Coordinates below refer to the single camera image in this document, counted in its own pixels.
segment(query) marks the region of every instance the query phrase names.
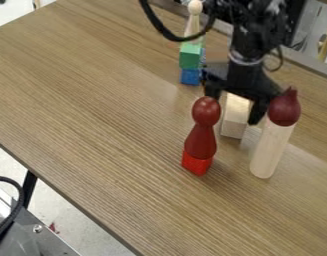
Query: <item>wooden table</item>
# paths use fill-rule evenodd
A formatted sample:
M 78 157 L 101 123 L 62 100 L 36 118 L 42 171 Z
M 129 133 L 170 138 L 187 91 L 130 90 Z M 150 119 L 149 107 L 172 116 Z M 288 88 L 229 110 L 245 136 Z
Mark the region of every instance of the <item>wooden table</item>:
M 210 33 L 208 60 L 227 41 Z M 303 107 L 272 179 L 249 173 L 254 128 L 218 138 L 197 178 L 180 159 L 202 91 L 178 84 L 177 59 L 135 0 L 41 8 L 0 28 L 0 143 L 138 254 L 327 255 L 327 79 L 290 63 L 272 74 Z

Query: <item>blue block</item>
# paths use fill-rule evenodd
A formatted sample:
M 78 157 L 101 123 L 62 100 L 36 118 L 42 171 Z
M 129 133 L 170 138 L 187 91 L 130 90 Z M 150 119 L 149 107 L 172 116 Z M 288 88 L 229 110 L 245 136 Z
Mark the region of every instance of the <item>blue block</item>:
M 187 85 L 199 85 L 200 69 L 181 69 L 180 82 Z

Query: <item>table leg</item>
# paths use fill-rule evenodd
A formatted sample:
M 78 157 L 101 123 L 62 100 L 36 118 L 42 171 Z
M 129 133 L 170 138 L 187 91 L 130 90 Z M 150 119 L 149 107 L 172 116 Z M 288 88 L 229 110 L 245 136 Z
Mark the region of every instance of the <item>table leg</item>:
M 25 195 L 25 200 L 24 200 L 25 209 L 27 209 L 30 204 L 31 197 L 36 186 L 36 182 L 37 182 L 37 177 L 32 172 L 28 171 L 26 173 L 26 177 L 23 183 L 23 190 Z

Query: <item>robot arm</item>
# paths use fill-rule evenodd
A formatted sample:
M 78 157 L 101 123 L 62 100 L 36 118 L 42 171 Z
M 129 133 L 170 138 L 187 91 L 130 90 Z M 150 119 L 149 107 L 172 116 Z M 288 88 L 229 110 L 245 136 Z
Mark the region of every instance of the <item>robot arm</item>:
M 174 35 L 157 18 L 147 0 L 139 1 L 155 28 L 164 37 L 176 42 L 190 41 L 204 35 L 219 15 L 226 14 L 230 17 L 234 30 L 229 61 L 206 64 L 202 69 L 205 94 L 219 99 L 225 90 L 252 100 L 254 105 L 248 123 L 258 123 L 270 101 L 282 93 L 282 89 L 265 74 L 263 59 L 277 48 L 281 65 L 283 64 L 280 47 L 287 29 L 284 1 L 208 0 L 204 2 L 209 15 L 207 25 L 200 33 L 190 37 Z

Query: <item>beige block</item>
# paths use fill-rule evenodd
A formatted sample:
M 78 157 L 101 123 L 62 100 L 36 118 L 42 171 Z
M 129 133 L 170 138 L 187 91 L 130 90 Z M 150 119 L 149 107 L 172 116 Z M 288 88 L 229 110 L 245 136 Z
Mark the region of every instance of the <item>beige block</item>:
M 222 136 L 242 139 L 250 113 L 250 101 L 227 93 L 221 123 Z

